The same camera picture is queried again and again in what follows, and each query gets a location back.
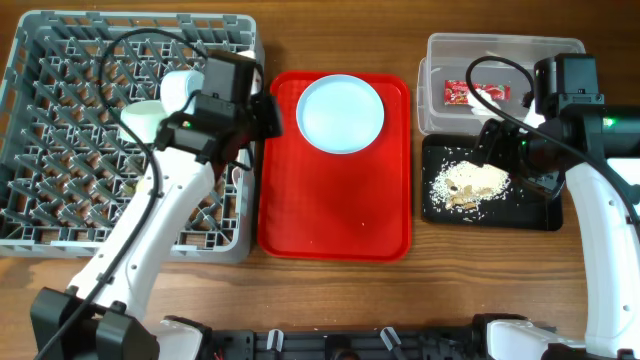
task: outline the robotic arm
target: robotic arm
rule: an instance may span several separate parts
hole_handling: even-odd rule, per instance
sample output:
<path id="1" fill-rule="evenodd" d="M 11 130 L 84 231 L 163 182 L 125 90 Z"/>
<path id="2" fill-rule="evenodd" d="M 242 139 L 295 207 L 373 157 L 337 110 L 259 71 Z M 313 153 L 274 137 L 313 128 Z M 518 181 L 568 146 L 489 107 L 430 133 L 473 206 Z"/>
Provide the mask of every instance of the robotic arm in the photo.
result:
<path id="1" fill-rule="evenodd" d="M 205 69 L 203 90 L 189 100 L 195 102 L 193 115 L 175 112 L 159 127 L 153 152 L 159 195 L 125 256 L 118 259 L 117 254 L 150 200 L 151 168 L 109 238 L 67 291 L 45 288 L 38 294 L 31 319 L 42 350 L 83 299 L 106 281 L 80 319 L 49 349 L 48 359 L 206 357 L 210 344 L 197 324 L 174 319 L 145 329 L 140 322 L 160 266 L 193 208 L 240 149 L 250 141 L 280 136 L 283 129 L 275 99 L 255 86 L 262 82 L 255 60 L 219 51 L 208 57 Z M 104 279 L 113 262 L 115 271 Z"/>
<path id="2" fill-rule="evenodd" d="M 538 130 L 586 154 L 598 170 L 540 134 L 523 134 L 494 119 L 485 123 L 477 140 L 476 163 L 509 171 L 549 196 L 566 177 L 587 276 L 585 344 L 533 330 L 521 321 L 496 321 L 487 327 L 489 354 L 495 359 L 540 359 L 543 353 L 544 359 L 640 358 L 640 224 L 625 206 L 630 201 L 640 213 L 640 108 L 604 105 L 591 56 L 561 54 L 540 61 L 534 72 L 536 112 L 547 120 Z M 575 357 L 562 347 L 547 350 L 549 343 L 586 346 L 586 354 Z M 523 348 L 529 349 L 526 355 Z"/>

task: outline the clear plastic container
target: clear plastic container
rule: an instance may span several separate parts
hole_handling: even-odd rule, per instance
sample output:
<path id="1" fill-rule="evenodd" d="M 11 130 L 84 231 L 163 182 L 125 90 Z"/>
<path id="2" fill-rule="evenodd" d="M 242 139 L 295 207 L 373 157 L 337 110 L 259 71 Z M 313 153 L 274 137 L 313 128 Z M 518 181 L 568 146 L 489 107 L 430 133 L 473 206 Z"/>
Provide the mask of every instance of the clear plastic container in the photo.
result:
<path id="1" fill-rule="evenodd" d="M 418 73 L 418 126 L 425 134 L 477 135 L 482 122 L 467 105 L 445 105 L 446 80 L 464 80 L 467 67 L 481 56 L 494 55 L 513 60 L 533 71 L 533 65 L 559 53 L 584 53 L 577 39 L 539 36 L 436 33 L 429 37 L 427 57 Z M 497 62 L 485 62 L 473 70 L 477 84 L 508 85 L 511 97 L 498 101 L 502 110 L 524 119 L 527 109 L 521 104 L 529 84 L 520 72 Z"/>

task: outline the red snack packet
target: red snack packet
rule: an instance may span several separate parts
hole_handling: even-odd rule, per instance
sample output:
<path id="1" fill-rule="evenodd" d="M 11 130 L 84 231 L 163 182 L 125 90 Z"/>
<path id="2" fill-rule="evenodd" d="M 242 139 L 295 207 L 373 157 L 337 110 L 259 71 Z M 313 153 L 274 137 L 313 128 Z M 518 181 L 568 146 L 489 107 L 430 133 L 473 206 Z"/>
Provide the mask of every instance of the red snack packet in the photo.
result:
<path id="1" fill-rule="evenodd" d="M 509 100 L 511 87 L 507 85 L 473 84 L 476 90 L 484 90 L 491 95 L 492 100 Z M 447 80 L 444 82 L 445 105 L 467 105 L 469 103 L 469 87 L 466 81 Z"/>

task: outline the plastic storage container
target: plastic storage container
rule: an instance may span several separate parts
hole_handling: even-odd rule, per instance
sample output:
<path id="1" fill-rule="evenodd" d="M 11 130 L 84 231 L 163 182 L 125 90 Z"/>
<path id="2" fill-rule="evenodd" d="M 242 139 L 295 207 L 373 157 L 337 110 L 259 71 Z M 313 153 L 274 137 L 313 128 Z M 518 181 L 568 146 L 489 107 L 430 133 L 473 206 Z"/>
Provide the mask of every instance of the plastic storage container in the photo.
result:
<path id="1" fill-rule="evenodd" d="M 31 11 L 18 23 L 0 86 L 6 125 L 0 160 L 0 255 L 92 256 L 127 206 L 146 162 L 96 101 L 119 107 L 158 99 L 162 77 L 203 70 L 204 60 L 158 34 L 121 42 L 98 89 L 98 61 L 117 36 L 158 28 L 203 49 L 254 50 L 264 63 L 255 21 L 245 15 Z M 232 166 L 192 212 L 169 260 L 237 263 L 249 254 L 254 175 L 232 184 Z"/>
<path id="2" fill-rule="evenodd" d="M 479 57 L 494 55 L 513 60 L 533 71 L 534 64 L 559 53 L 584 53 L 577 39 L 539 36 L 436 33 L 429 37 L 427 57 L 418 72 L 418 126 L 425 134 L 477 135 L 482 123 L 468 105 L 445 105 L 446 80 L 464 80 L 467 67 Z M 477 84 L 508 85 L 509 101 L 498 101 L 502 110 L 524 119 L 527 109 L 520 103 L 529 84 L 520 72 L 507 65 L 485 62 L 473 70 Z"/>

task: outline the green light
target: green light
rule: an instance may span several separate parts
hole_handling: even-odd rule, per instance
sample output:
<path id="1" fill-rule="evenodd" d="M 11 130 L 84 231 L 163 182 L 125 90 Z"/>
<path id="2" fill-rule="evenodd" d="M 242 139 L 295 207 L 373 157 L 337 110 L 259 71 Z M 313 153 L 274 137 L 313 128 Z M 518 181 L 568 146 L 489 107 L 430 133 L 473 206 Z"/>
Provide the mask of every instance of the green light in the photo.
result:
<path id="1" fill-rule="evenodd" d="M 606 127 L 612 127 L 615 124 L 616 124 L 616 119 L 613 119 L 613 118 L 603 118 L 602 119 L 602 125 L 604 125 Z"/>

